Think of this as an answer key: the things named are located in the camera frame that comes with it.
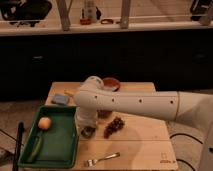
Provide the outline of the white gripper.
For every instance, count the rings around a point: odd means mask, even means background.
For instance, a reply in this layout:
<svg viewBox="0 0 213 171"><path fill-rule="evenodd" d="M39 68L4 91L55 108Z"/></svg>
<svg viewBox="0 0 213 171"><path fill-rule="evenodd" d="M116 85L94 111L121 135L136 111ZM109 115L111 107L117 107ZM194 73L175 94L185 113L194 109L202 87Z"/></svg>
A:
<svg viewBox="0 0 213 171"><path fill-rule="evenodd" d="M84 128L87 126L93 127L93 128L97 127L98 116L97 116L96 110L78 107L76 109L75 119L76 119L77 125L80 128Z"/></svg>

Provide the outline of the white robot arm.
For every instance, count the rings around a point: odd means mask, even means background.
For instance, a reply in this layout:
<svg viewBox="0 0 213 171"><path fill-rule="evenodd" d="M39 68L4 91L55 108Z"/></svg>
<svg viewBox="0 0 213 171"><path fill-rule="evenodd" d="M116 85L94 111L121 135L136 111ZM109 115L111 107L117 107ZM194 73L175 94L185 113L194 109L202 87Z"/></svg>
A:
<svg viewBox="0 0 213 171"><path fill-rule="evenodd" d="M73 96L77 115L89 120L97 110L141 115L194 127L204 134L197 171L213 171L213 94L181 91L110 92L103 81L88 77Z"/></svg>

